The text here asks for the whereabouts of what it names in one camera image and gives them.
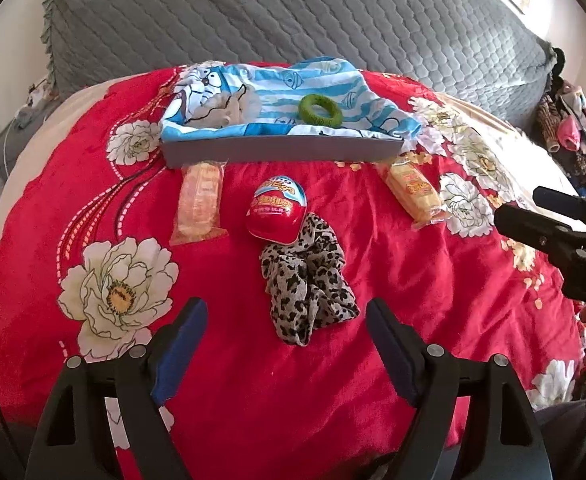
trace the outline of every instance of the gray pillow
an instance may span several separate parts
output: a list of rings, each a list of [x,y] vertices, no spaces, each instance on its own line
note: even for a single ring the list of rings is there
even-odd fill
[[[67,96],[207,59],[314,56],[409,76],[527,126],[554,63],[499,0],[46,0],[50,77]]]

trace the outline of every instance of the leopard print fabric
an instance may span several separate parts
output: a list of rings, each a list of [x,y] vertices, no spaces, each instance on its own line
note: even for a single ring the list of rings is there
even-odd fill
[[[269,244],[260,261],[271,296],[270,316],[285,343],[306,346],[313,329],[359,315],[342,277],[344,252],[335,232],[316,214],[306,216],[293,245]]]

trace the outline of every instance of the packaged snack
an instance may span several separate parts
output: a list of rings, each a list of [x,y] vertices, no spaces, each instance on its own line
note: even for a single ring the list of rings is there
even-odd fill
[[[170,244],[200,242],[226,234],[219,226],[224,165],[200,162],[182,168],[182,173],[184,180]]]
[[[450,218],[435,188],[422,172],[404,158],[376,164],[377,172],[396,199],[415,220],[413,226],[424,227]]]
[[[276,244],[297,240],[306,215],[306,195],[292,178],[278,175],[263,182],[246,213],[249,233]]]

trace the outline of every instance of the pile of clothes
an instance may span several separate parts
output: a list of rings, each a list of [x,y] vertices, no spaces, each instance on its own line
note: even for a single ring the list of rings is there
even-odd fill
[[[558,63],[548,91],[537,105],[533,140],[545,147],[580,196],[586,196],[586,96],[582,88],[560,77],[564,53],[555,49]]]

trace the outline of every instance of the plastic wrapper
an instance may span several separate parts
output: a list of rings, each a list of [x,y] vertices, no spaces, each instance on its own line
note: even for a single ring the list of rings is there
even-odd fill
[[[415,220],[413,227],[419,229],[450,218],[438,192],[408,160],[398,157],[376,167],[398,202]]]
[[[200,162],[182,168],[183,181],[171,245],[210,240],[226,234],[219,226],[224,164]]]

